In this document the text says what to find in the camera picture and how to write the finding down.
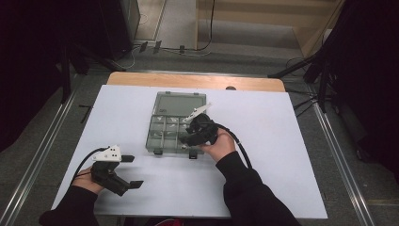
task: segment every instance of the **small white object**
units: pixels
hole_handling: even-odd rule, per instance
[[[114,145],[93,157],[93,161],[99,162],[120,162],[121,160],[120,146],[118,145]]]
[[[187,118],[183,119],[183,122],[190,121],[194,118],[196,118],[200,113],[204,112],[206,109],[208,109],[212,103],[209,103],[208,105],[200,106],[199,108],[194,108],[193,113],[190,114]]]

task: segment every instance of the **black curtain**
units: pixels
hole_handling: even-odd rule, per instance
[[[53,13],[50,1],[0,3],[0,152],[62,84]]]
[[[305,81],[326,62],[332,87],[367,132],[357,144],[399,175],[399,1],[346,0]]]

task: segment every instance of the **black cable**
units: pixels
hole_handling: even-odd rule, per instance
[[[291,89],[291,88],[285,88],[285,90],[288,92],[294,92],[294,93],[299,93],[299,94],[317,95],[317,93],[315,93],[315,92],[298,91],[298,90]]]
[[[86,160],[88,160],[88,158],[90,158],[94,153],[97,152],[102,152],[105,151],[107,148],[99,148],[96,149],[94,151],[92,151],[91,153],[89,153],[84,159],[83,161],[80,163],[79,167],[77,167],[76,172],[73,174],[72,180],[71,180],[71,184],[73,183],[73,180],[78,176],[77,174],[79,173],[80,169],[82,168],[83,164],[85,164]]]
[[[226,132],[229,133],[229,135],[235,140],[235,142],[237,143],[238,147],[240,148],[240,151],[243,154],[243,157],[246,159],[247,167],[249,169],[252,169],[252,164],[250,164],[249,157],[247,155],[246,150],[244,149],[244,146],[241,144],[241,141],[238,139],[238,137],[230,129],[226,128],[225,126],[223,126],[221,124],[214,123],[214,122],[200,122],[199,124],[213,124],[217,128],[226,130]]]
[[[290,58],[286,63],[285,63],[285,69],[288,69],[288,63],[294,59],[301,59],[302,62],[307,62],[303,57],[294,57],[294,58]],[[290,75],[292,76],[301,76],[300,74],[293,74],[290,73]]]
[[[301,113],[297,114],[296,117],[298,118],[300,115],[302,115],[303,113],[305,113],[305,111],[307,111],[309,108],[311,108],[311,106],[313,106],[314,104],[316,104],[317,102],[313,102],[311,103],[309,106],[307,106]]]
[[[206,49],[206,48],[208,48],[208,46],[211,44],[211,42],[212,42],[212,33],[213,33],[213,23],[214,23],[214,14],[215,14],[215,0],[214,0],[214,3],[212,4],[212,14],[211,14],[211,27],[210,27],[210,34],[209,34],[209,40],[208,40],[208,43],[204,46],[204,47],[202,47],[202,48],[199,48],[199,49],[194,49],[194,48],[188,48],[188,49],[186,49],[186,48],[184,48],[184,49],[177,49],[177,48],[167,48],[167,47],[160,47],[159,49],[163,49],[163,50],[176,50],[176,51],[181,51],[181,50],[184,50],[184,51],[202,51],[202,50],[204,50],[204,49]]]
[[[78,175],[76,175],[75,176],[75,179],[77,178],[77,177],[80,177],[80,176],[83,176],[83,175],[87,175],[87,174],[90,174],[91,172],[85,172],[85,173],[82,173],[82,174],[78,174]]]
[[[308,99],[308,100],[306,100],[306,101],[303,101],[303,102],[301,102],[301,103],[299,103],[299,104],[297,104],[297,105],[294,105],[294,110],[298,109],[300,106],[304,105],[305,103],[314,100],[315,98],[316,98],[316,97],[311,97],[310,99]]]

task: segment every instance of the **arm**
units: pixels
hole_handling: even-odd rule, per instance
[[[54,210],[47,211],[40,216],[39,224],[43,226],[97,226],[93,208],[98,194],[104,188],[91,181],[90,169],[79,172],[69,187],[64,198]]]
[[[233,225],[299,225],[289,209],[263,184],[258,172],[244,165],[226,131],[218,130],[214,145],[200,147],[213,157],[226,178],[223,194]]]

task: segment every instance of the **right hand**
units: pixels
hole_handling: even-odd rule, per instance
[[[218,162],[224,156],[235,151],[234,139],[226,130],[217,130],[217,140],[213,145],[201,144],[199,146],[204,152],[208,153]]]

